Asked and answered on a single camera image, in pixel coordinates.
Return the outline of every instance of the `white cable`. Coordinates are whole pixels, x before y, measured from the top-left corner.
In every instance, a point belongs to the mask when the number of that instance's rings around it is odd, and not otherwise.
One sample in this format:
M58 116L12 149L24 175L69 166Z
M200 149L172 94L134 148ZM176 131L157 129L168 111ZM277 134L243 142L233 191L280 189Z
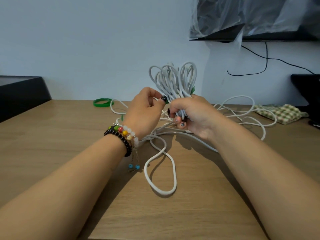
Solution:
M152 76L151 74L151 69L152 68L158 68L160 71L155 75L155 77ZM169 103L171 103L174 99L177 98L184 98L184 97L190 97L191 95L191 91L192 88L195 84L196 78L197 78L197 69L194 63L192 62L186 62L185 64L183 64L182 68L176 68L173 66L173 64L168 64L165 65L163 67L158 67L158 66L152 66L149 69L149 76L151 78L151 80L156 84L157 88L162 92L162 94L167 96L167 99L169 101ZM224 104L234 98L248 98L252 101L252 106L249 110L247 111L236 111L236 110L232 110L226 106L224 106ZM125 115L126 112L116 112L113 110L112 108L112 102L113 101L119 101L123 106L125 106L126 108L128 108L127 105L125 105L122 101L117 100L117 99L112 99L111 103L110 103L110 108L112 110L112 112L114 112L115 114L118 115ZM263 132L263 135L261 137L261 140L263 141L264 138L266 137L266 129L265 127L267 126L272 126L277 122L277 117L275 116L274 113L272 113L269 110L266 109L254 109L254 100L253 98L249 97L249 96L244 96L244 95L240 95L240 96L234 96L231 98L228 98L227 100L225 100L222 104L216 104L214 105L214 107L219 106L219 108L217 108L218 110L223 110L223 109L227 109L229 111L231 111L231 113L233 115L229 115L227 117L236 117L240 120L240 125L256 125L256 126L260 126ZM274 122L270 123L270 124L266 124L263 125L261 122L259 122L257 119L250 117L250 116L246 116L251 112L257 111L257 110L264 110L264 111L268 111L269 113L271 113L274 117ZM177 116L180 116L182 118L182 120L187 117L187 114L184 110L180 110L176 113ZM146 137L142 138L139 143L145 142L145 141L150 141L150 144L152 147L154 147L155 149L157 149L159 152L154 155L153 157L151 157L149 160L146 161L145 165L144 165L144 175L146 177L146 180L148 181L149 185L159 194L161 195L170 195L172 193L174 193L174 191L177 189L177 175L176 175L176 166L174 163L174 159L167 153L165 152L166 148L167 148L167 143L166 141L159 137L160 135L166 135L166 134L180 134L180 135L186 135L188 137L191 137L195 140L197 140L198 142L202 143L204 146L206 146L207 148L209 148L210 150L213 150L215 152L218 152L217 149L213 148L212 146L206 144L205 142L203 142L202 140L200 140L199 138L190 135L192 134L191 131L189 130L182 130L182 129L176 129L176 128L170 128L169 126L173 125L173 119L169 117L169 115L167 114L166 111L162 111L161 116L165 116L165 118L160 118L159 121L167 121L168 123L164 124L161 127L155 128L150 135L147 135ZM254 120L256 123L250 123L250 122L243 122L243 120L240 117L244 117L243 119L249 118L251 120ZM121 125L121 122L119 121L121 120L121 118L117 118L116 122ZM166 132L160 132L163 129L170 129L170 130L174 130L174 131L166 131ZM159 139L163 142L164 147L162 149L158 148L157 146L154 145L153 141L154 139ZM150 177L148 175L147 172L147 168L148 168L148 164L153 161L154 159L156 159L159 155L164 154L167 157L169 157L169 159L172 162L172 169L173 169L173 188L169 191L163 191L161 189L159 189L157 186L154 185L154 183L150 180Z

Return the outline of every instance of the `fingernail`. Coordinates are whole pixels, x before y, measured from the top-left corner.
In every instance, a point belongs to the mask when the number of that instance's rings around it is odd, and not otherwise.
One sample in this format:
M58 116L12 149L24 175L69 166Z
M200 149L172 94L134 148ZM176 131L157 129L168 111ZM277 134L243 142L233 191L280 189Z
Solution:
M167 101L167 96L166 96L166 95L163 95L163 96L161 97L161 99L162 99L164 102L166 102L166 101Z

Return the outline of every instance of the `green checkered fabric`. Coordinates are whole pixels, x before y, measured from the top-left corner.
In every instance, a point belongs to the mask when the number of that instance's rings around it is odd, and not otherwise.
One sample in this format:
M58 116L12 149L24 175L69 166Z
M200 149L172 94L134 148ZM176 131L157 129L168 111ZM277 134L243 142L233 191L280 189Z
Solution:
M309 117L308 113L301 112L298 108L295 106L292 106L290 104L285 104L283 106L280 105L255 105L254 109L266 109L271 111L275 114L277 117L277 122L287 125L289 123L292 123L294 121L297 121L301 119L302 117ZM264 117L267 117L271 120L274 120L274 116L269 112L265 110L257 110L255 111L259 115L262 115Z

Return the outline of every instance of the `wooden table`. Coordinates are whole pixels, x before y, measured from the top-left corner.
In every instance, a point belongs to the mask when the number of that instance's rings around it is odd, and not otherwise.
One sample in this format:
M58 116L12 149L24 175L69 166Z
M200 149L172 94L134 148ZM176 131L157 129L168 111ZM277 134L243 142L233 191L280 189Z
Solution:
M52 100L0 123L0 206L101 138L117 117L92 101ZM262 134L259 127L248 129ZM320 182L320 130L303 119L266 131L267 144ZM130 158L123 159L81 239L267 239L218 153L183 135L163 138L177 167L176 192L158 196L142 171L128 172ZM143 163L156 152L146 143L139 149L140 160ZM153 161L148 173L160 189L172 188L168 158Z

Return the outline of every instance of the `clear plastic wrap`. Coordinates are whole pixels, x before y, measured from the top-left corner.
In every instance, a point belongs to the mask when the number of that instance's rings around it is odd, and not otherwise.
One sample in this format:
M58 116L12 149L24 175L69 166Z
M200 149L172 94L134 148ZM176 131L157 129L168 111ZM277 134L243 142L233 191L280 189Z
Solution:
M320 0L194 0L190 38L242 25L243 36L305 28L320 38Z

